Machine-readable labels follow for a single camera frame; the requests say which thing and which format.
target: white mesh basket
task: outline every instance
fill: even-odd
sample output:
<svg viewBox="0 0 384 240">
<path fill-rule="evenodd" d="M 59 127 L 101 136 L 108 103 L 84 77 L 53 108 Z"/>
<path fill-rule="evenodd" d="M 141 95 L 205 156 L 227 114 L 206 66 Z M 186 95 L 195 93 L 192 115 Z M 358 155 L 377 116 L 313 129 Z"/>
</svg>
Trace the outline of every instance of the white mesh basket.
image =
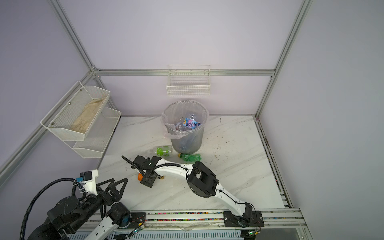
<svg viewBox="0 0 384 240">
<path fill-rule="evenodd" d="M 170 97 L 209 96 L 209 69 L 169 70 L 167 93 Z"/>
<path fill-rule="evenodd" d="M 56 117 L 45 126 L 43 122 L 41 124 L 45 126 L 50 132 L 62 141 L 84 141 L 95 123 L 95 119 L 100 115 L 101 110 L 109 100 L 110 91 L 107 91 L 96 86 L 83 86 L 78 89 L 74 96 L 67 102 L 67 104 L 61 109 Z M 85 130 L 85 133 L 76 132 L 71 130 L 72 124 L 80 116 L 86 104 L 93 99 L 104 98 L 97 113 L 93 116 L 93 119 Z"/>
<path fill-rule="evenodd" d="M 101 158 L 120 119 L 121 112 L 105 107 L 95 120 L 93 128 L 84 141 L 74 144 L 72 149 L 82 158 Z"/>
</svg>

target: gray wall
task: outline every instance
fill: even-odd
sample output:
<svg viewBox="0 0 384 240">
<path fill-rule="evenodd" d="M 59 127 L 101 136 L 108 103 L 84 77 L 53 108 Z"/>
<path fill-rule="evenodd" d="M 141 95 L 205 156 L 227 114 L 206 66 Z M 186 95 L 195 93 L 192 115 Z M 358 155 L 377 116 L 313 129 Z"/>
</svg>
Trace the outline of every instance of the gray wall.
<svg viewBox="0 0 384 240">
<path fill-rule="evenodd" d="M 382 239 L 384 1 L 314 1 L 261 114 L 314 239 Z"/>
<path fill-rule="evenodd" d="M 0 36 L 1 165 L 87 68 L 46 0 L 0 1 Z M 0 238 L 18 238 L 27 206 L 46 184 L 77 177 L 96 164 L 47 133 L 0 190 Z M 69 182 L 48 189 L 32 210 L 26 236 L 70 192 Z"/>
</svg>

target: green label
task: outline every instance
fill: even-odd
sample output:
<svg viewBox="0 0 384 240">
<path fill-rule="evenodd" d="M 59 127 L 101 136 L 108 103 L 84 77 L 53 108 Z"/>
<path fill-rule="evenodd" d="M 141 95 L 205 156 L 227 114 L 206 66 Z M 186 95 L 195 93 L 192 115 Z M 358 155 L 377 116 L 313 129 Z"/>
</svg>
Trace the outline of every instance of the green label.
<svg viewBox="0 0 384 240">
<path fill-rule="evenodd" d="M 163 149 L 161 149 L 161 147 L 157 148 L 157 156 L 158 157 L 163 156 Z"/>
</svg>

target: table surface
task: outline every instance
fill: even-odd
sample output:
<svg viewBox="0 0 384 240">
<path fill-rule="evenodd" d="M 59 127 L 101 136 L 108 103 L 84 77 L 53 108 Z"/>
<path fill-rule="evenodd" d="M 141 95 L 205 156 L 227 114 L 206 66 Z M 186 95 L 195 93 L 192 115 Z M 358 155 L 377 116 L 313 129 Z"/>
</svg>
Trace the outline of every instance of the table surface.
<svg viewBox="0 0 384 240">
<path fill-rule="evenodd" d="M 171 145 L 163 137 L 160 117 L 122 117 L 99 167 L 97 182 L 128 178 L 121 202 L 130 210 L 226 209 L 213 198 L 195 195 L 185 180 L 157 179 L 152 188 L 137 179 L 138 173 L 124 161 L 147 150 Z M 257 209 L 284 208 L 279 189 L 252 116 L 211 116 L 205 126 L 203 143 L 196 152 L 220 183 L 241 200 Z M 172 162 L 187 163 L 177 157 Z"/>
</svg>

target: trash can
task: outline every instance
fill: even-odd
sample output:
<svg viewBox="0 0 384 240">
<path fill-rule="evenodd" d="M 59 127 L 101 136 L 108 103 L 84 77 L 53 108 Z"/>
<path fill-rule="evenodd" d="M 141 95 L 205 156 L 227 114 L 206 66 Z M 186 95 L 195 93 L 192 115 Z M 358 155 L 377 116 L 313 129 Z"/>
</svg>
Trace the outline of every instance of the trash can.
<svg viewBox="0 0 384 240">
<path fill-rule="evenodd" d="M 200 125 L 192 130 L 176 130 L 175 125 L 189 118 L 191 114 Z M 172 146 L 177 152 L 193 154 L 201 146 L 204 126 L 208 117 L 208 110 L 199 102 L 183 100 L 172 103 L 161 114 L 161 122 L 164 125 L 164 137 L 171 139 Z"/>
</svg>

